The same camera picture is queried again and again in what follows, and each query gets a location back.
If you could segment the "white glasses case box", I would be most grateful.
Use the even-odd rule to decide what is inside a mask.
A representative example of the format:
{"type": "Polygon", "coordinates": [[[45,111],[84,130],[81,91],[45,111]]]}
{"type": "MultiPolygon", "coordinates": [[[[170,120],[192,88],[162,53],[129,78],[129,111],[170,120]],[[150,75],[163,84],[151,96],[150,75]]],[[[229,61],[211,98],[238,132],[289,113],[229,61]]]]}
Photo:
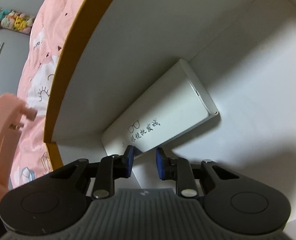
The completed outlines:
{"type": "Polygon", "coordinates": [[[219,113],[197,75],[178,60],[102,133],[107,155],[127,146],[145,153],[196,128],[219,113]]]}

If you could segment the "pink phone holder stick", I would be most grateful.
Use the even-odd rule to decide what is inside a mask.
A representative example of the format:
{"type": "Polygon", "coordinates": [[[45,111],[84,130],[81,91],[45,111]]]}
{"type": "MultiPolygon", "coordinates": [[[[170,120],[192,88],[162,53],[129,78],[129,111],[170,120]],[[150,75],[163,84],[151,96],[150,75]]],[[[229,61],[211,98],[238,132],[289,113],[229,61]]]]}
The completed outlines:
{"type": "Polygon", "coordinates": [[[23,116],[34,121],[37,110],[28,108],[26,102],[13,94],[0,97],[0,201],[8,192],[14,154],[21,136],[23,116]]]}

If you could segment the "orange cardboard box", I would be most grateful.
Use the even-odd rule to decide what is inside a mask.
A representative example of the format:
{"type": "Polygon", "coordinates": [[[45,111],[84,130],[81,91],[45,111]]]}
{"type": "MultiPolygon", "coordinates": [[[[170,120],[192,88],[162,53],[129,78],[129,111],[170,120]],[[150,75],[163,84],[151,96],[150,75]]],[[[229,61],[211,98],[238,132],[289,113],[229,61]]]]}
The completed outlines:
{"type": "Polygon", "coordinates": [[[60,57],[44,139],[65,160],[104,151],[102,132],[179,59],[219,115],[166,145],[281,190],[296,220],[296,0],[87,0],[60,57]]]}

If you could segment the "pink cloud bedspread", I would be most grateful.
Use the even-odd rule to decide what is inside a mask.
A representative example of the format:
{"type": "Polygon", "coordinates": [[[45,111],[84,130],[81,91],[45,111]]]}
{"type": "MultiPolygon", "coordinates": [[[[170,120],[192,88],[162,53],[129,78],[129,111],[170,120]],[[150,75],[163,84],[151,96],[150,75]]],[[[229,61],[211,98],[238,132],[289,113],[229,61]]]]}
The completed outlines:
{"type": "Polygon", "coordinates": [[[47,105],[61,50],[83,1],[44,0],[34,20],[17,96],[36,109],[37,116],[34,121],[22,120],[10,175],[13,187],[53,171],[44,143],[47,105]]]}

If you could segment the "hanging plush toy organizer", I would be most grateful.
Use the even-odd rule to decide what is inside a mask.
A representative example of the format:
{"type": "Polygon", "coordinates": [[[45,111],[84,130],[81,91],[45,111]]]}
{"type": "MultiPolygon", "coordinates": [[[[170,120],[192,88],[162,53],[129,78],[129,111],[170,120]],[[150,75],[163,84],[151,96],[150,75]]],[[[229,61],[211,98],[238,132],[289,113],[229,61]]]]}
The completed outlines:
{"type": "Polygon", "coordinates": [[[9,9],[0,9],[0,29],[7,29],[29,35],[35,17],[9,9]]]}

